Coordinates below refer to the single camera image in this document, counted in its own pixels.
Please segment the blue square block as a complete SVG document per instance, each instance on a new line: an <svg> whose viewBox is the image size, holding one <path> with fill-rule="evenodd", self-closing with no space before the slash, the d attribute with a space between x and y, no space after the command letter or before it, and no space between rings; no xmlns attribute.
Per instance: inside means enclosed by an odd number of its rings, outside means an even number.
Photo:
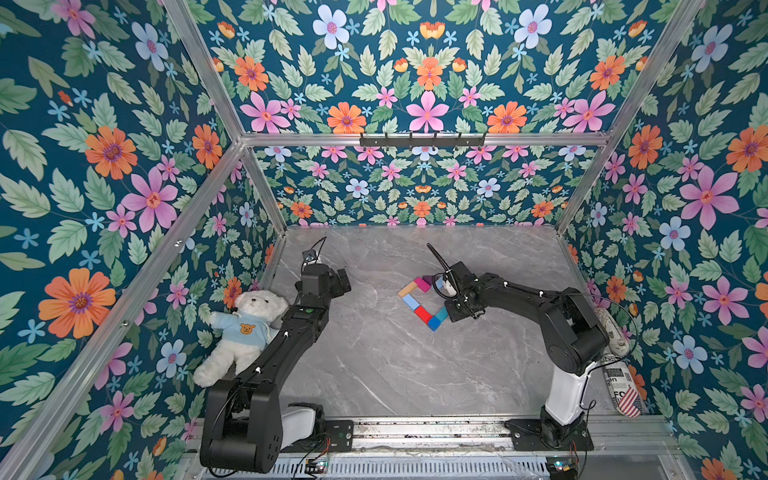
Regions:
<svg viewBox="0 0 768 480"><path fill-rule="evenodd" d="M442 324L442 321L441 321L440 319L436 318L436 317L433 317L433 318L431 318L431 319L430 319L430 320L427 322L427 326L428 326L428 327L429 327L429 328L430 328L432 331L436 331L436 330L437 330L437 329L438 329L438 328L441 326L441 324Z"/></svg>

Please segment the red rectangular block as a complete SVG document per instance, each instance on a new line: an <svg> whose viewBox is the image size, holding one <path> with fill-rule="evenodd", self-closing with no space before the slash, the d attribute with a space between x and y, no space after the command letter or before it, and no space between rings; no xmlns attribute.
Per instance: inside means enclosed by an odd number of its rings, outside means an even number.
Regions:
<svg viewBox="0 0 768 480"><path fill-rule="evenodd" d="M428 324L432 318L433 315L430 314L424 307L419 306L414 310L414 313L418 316L420 320L422 320L425 324Z"/></svg>

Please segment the magenta rectangular block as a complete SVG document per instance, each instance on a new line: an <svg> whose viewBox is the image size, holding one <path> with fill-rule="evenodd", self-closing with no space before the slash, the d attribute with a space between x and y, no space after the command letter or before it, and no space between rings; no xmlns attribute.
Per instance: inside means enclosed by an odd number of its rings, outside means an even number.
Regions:
<svg viewBox="0 0 768 480"><path fill-rule="evenodd" d="M428 291L429 291L429 290L432 288L432 285L431 285L431 283L430 283L430 282L428 282L427 280L425 280L423 277L418 277L418 278L416 278L416 279L414 280L414 283L416 284L416 286L417 286L417 287L418 287L418 288L419 288L419 289L420 289L422 292L428 292Z"/></svg>

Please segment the wooden block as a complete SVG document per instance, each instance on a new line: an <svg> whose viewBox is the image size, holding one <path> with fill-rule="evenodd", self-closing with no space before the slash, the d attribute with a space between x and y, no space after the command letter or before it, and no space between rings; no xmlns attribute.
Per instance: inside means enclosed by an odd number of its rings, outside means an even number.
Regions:
<svg viewBox="0 0 768 480"><path fill-rule="evenodd" d="M418 288L418 285L417 285L417 283L416 283L416 282L414 282L414 281L411 281L410 283L408 283L408 284L407 284L405 287L403 287L403 288L402 288L402 289L401 289L401 290L398 292L398 296L399 296L399 297L401 297L401 298L404 298L405 296L407 296L407 295L410 295L410 294L411 294L411 292L412 292L413 290L417 289L417 288Z"/></svg>

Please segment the teal rectangular block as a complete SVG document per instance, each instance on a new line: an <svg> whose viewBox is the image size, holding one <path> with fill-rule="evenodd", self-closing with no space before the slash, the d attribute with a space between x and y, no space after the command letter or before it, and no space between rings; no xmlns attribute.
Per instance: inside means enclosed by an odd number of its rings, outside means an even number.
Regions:
<svg viewBox="0 0 768 480"><path fill-rule="evenodd" d="M442 307L438 313L434 316L438 323L442 323L448 317L448 313L445 307Z"/></svg>

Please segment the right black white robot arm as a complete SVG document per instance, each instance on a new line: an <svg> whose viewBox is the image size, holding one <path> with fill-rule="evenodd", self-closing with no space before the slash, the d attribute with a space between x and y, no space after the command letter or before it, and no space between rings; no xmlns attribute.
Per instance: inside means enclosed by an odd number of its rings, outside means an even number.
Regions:
<svg viewBox="0 0 768 480"><path fill-rule="evenodd" d="M538 325L554 365L550 392L540 414L540 435L552 445L560 443L586 418L583 394L590 372L609 345L596 310L575 288L542 290L493 273L478 276L462 262L445 266L442 279L449 290L438 294L453 322L477 319L488 309L497 309Z"/></svg>

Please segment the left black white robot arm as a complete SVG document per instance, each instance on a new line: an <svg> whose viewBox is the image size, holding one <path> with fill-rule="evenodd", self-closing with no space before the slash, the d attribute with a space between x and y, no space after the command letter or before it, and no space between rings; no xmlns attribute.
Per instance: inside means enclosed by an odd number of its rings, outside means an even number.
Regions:
<svg viewBox="0 0 768 480"><path fill-rule="evenodd" d="M278 340L243 373L208 389L200 445L203 466L266 474L282 449L312 436L287 437L288 417L281 413L280 392L326 327L331 301L350 291L345 270L335 271L325 264L305 268L297 303L284 315Z"/></svg>

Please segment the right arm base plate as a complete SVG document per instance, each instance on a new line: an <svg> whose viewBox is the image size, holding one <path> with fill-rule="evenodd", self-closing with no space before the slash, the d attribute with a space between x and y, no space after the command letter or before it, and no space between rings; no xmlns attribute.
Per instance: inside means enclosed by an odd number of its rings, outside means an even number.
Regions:
<svg viewBox="0 0 768 480"><path fill-rule="evenodd" d="M503 423L516 451L579 452L593 451L594 443L587 429L586 416L563 426L550 419L509 419Z"/></svg>

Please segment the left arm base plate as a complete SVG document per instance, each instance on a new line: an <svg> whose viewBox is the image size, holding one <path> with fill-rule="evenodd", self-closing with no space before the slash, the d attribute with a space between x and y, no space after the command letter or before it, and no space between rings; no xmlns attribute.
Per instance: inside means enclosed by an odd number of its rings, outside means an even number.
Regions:
<svg viewBox="0 0 768 480"><path fill-rule="evenodd" d="M331 452L346 453L352 450L355 424L352 420L326 420L309 438L283 448L282 453Z"/></svg>

